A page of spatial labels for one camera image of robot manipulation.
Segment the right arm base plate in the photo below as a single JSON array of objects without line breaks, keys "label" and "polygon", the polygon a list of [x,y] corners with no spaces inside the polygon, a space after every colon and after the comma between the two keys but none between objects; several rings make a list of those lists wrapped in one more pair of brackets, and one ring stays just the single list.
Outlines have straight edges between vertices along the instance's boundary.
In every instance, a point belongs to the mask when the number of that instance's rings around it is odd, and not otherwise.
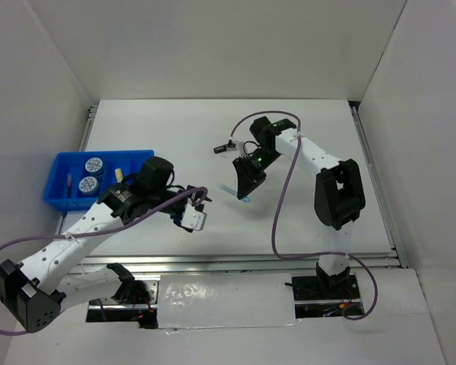
[{"label": "right arm base plate", "polygon": [[323,288],[316,276],[296,276],[291,278],[290,285],[293,289],[295,301],[358,301],[360,299],[359,286],[356,276],[351,275],[338,287]]}]

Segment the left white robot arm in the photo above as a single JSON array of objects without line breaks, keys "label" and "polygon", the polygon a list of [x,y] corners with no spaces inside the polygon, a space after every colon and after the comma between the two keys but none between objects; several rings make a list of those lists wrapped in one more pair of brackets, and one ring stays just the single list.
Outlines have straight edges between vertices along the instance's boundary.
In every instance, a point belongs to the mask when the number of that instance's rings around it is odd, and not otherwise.
[{"label": "left white robot arm", "polygon": [[150,299],[146,285],[118,262],[80,275],[69,272],[104,241],[158,212],[189,233],[202,230],[207,188],[172,186],[173,174],[168,160],[146,160],[139,172],[109,186],[63,234],[47,237],[48,245],[20,262],[0,264],[0,301],[24,332],[41,331],[66,309],[90,300]]}]

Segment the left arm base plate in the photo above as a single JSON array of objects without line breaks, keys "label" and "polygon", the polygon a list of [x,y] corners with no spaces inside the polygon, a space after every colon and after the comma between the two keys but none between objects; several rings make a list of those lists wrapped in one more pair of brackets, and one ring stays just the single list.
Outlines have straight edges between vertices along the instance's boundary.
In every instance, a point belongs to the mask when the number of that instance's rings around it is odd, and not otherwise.
[{"label": "left arm base plate", "polygon": [[136,278],[133,284],[121,289],[113,297],[102,297],[91,300],[90,306],[106,309],[107,307],[153,309],[158,301],[158,278]]}]

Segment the light blue highlighter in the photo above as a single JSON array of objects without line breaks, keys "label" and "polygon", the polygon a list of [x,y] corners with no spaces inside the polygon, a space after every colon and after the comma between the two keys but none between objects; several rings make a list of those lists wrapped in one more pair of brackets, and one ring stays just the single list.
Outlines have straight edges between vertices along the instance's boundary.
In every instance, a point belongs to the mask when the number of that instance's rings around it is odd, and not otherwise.
[{"label": "light blue highlighter", "polygon": [[249,203],[250,202],[250,198],[248,196],[244,196],[244,197],[241,197],[239,198],[238,197],[238,193],[235,189],[231,189],[230,187],[224,185],[224,184],[221,184],[219,183],[217,185],[217,187],[221,190],[223,190],[224,192],[234,196],[235,198],[237,198],[238,200],[240,200],[241,202],[245,202],[245,203]]}]

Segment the yellow highlighter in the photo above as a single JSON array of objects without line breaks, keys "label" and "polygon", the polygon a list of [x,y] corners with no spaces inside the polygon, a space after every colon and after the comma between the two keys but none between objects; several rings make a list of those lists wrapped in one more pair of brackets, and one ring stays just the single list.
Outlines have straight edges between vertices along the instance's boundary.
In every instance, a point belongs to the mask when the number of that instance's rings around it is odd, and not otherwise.
[{"label": "yellow highlighter", "polygon": [[118,183],[120,183],[123,180],[124,176],[121,168],[115,169],[115,177]]}]

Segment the red gel pen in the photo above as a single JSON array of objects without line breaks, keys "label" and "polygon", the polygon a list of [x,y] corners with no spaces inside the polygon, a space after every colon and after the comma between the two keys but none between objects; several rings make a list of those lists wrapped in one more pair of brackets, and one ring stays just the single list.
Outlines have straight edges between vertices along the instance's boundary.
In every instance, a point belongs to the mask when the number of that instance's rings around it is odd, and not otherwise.
[{"label": "red gel pen", "polygon": [[71,173],[68,173],[68,175],[67,175],[67,195],[66,195],[67,199],[71,198],[71,192],[72,192],[72,175],[71,175]]}]

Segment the pink black highlighter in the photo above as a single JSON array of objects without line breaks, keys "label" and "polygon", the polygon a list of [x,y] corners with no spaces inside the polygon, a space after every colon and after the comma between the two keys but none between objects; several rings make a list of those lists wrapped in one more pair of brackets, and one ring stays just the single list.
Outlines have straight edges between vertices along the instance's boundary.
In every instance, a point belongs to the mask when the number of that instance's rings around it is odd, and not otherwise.
[{"label": "pink black highlighter", "polygon": [[223,153],[223,152],[226,152],[229,148],[229,145],[228,144],[222,144],[220,146],[217,146],[213,149],[214,153],[215,154],[220,154],[220,153]]}]

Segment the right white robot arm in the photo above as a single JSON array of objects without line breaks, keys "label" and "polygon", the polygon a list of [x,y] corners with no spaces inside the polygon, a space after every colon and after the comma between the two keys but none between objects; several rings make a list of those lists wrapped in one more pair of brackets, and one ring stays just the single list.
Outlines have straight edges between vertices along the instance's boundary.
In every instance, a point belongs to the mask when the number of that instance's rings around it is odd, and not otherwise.
[{"label": "right white robot arm", "polygon": [[325,226],[327,248],[318,254],[316,288],[325,298],[341,292],[350,276],[349,251],[353,226],[366,206],[358,163],[341,160],[301,133],[301,120],[292,113],[270,122],[265,112],[250,115],[250,132],[257,148],[233,161],[237,175],[236,197],[248,197],[266,179],[265,170],[280,156],[290,169],[300,168],[313,178],[315,215]]}]

